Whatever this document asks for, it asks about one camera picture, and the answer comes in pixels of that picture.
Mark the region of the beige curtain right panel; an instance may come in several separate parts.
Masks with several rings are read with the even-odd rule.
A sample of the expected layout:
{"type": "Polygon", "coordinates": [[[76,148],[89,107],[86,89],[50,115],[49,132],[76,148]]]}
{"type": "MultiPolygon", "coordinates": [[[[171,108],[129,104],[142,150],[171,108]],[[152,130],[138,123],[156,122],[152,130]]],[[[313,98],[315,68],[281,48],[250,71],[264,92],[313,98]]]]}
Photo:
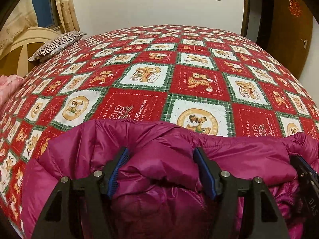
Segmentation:
{"type": "Polygon", "coordinates": [[[73,0],[55,0],[64,32],[80,31],[73,0]]]}

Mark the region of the red double happiness sticker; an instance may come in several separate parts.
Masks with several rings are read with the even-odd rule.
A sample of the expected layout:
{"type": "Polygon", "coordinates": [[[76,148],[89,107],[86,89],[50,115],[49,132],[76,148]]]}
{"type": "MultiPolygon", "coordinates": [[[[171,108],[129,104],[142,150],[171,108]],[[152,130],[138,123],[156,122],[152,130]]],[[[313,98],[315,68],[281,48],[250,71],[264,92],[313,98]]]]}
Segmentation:
{"type": "Polygon", "coordinates": [[[303,14],[301,5],[297,0],[289,0],[289,11],[295,17],[300,17],[303,14]]]}

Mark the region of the brown wooden door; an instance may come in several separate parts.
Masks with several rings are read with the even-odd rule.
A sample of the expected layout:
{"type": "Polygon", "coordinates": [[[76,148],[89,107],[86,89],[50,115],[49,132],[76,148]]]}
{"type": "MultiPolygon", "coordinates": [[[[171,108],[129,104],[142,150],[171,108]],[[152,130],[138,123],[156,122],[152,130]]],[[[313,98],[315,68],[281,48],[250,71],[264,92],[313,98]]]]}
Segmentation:
{"type": "Polygon", "coordinates": [[[313,16],[306,4],[299,1],[303,14],[293,16],[289,11],[289,0],[274,0],[274,15],[267,52],[285,66],[294,77],[299,78],[312,38],[313,16]],[[307,48],[303,48],[300,39],[307,39],[307,48]]]}

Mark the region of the beige curtain panel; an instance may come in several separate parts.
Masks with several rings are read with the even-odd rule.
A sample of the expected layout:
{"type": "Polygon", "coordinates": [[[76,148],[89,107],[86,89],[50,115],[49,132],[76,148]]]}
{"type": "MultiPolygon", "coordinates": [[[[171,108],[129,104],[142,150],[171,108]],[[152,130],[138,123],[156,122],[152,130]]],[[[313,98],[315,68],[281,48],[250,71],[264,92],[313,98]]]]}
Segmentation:
{"type": "Polygon", "coordinates": [[[73,0],[55,0],[64,32],[80,31],[73,0]]]}
{"type": "Polygon", "coordinates": [[[20,0],[1,29],[1,54],[30,27],[38,27],[32,0],[20,0]]]}

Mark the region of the red patterned bear bedspread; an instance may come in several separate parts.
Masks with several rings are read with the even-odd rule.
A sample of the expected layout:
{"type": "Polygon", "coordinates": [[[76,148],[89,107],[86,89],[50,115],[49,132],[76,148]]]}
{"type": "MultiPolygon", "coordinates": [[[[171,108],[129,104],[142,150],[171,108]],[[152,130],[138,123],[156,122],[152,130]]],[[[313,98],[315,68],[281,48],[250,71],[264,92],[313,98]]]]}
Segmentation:
{"type": "Polygon", "coordinates": [[[187,25],[80,39],[36,66],[1,107],[1,210],[21,238],[22,184],[49,140],[90,120],[168,122],[196,133],[318,141],[318,107],[254,42],[187,25]]]}

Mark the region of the striped grey pillow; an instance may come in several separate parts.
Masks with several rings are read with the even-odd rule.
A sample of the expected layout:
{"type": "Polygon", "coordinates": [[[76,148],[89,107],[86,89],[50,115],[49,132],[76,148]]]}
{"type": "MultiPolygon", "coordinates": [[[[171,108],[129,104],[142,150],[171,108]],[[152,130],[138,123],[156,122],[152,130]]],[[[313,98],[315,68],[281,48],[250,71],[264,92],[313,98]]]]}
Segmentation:
{"type": "Polygon", "coordinates": [[[28,58],[30,62],[43,62],[54,55],[62,52],[67,47],[71,46],[75,42],[79,41],[83,36],[87,35],[85,32],[81,31],[70,31],[59,35],[55,39],[45,43],[38,50],[34,52],[34,54],[28,58]]]}

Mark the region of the beige curtain left panel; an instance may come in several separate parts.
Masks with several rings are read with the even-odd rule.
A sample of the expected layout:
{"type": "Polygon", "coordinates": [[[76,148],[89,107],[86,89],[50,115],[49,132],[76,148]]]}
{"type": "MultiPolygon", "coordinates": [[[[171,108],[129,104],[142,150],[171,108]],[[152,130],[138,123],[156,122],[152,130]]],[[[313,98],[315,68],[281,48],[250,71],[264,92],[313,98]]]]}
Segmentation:
{"type": "Polygon", "coordinates": [[[30,27],[38,27],[32,0],[20,0],[1,29],[1,54],[30,27]]]}

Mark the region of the magenta puffer down jacket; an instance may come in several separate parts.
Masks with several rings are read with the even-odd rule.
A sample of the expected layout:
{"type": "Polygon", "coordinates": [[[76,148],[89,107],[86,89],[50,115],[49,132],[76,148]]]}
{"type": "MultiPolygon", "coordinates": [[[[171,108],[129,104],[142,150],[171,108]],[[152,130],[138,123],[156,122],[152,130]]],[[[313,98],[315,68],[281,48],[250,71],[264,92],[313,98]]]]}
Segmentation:
{"type": "Polygon", "coordinates": [[[200,147],[232,175],[260,176],[286,220],[291,238],[304,222],[292,215],[299,189],[292,154],[318,170],[318,141],[304,133],[286,138],[226,138],[168,122],[90,120],[52,138],[32,158],[22,184],[21,220],[31,238],[38,217],[61,177],[81,179],[126,147],[130,159],[118,172],[112,209],[120,238],[206,238],[215,217],[205,203],[192,152],[200,147]]]}

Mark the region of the pink floral quilt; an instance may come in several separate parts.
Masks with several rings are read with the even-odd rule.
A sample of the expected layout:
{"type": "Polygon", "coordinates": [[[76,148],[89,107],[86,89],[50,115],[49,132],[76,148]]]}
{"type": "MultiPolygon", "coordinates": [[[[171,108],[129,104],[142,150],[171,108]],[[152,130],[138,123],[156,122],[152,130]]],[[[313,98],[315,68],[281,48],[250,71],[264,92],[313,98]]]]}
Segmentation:
{"type": "Polygon", "coordinates": [[[2,107],[8,98],[25,83],[25,79],[16,74],[1,75],[0,77],[0,107],[2,107]]]}

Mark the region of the blue window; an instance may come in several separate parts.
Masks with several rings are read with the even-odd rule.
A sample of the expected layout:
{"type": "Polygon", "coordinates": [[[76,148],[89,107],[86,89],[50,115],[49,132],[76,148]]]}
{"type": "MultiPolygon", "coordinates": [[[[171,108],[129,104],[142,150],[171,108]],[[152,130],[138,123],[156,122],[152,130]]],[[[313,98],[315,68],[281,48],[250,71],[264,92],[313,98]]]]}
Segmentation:
{"type": "Polygon", "coordinates": [[[51,27],[54,25],[51,0],[32,0],[39,27],[51,27]]]}

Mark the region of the cream wooden headboard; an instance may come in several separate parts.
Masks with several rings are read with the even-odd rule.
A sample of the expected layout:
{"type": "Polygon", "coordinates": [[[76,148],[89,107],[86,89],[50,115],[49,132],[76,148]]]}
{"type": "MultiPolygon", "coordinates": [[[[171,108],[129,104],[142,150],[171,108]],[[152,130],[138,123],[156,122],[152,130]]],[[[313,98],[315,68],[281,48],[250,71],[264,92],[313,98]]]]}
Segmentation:
{"type": "Polygon", "coordinates": [[[25,77],[37,63],[28,58],[44,43],[58,37],[59,32],[44,28],[31,27],[21,34],[1,55],[1,75],[16,74],[25,77]]]}

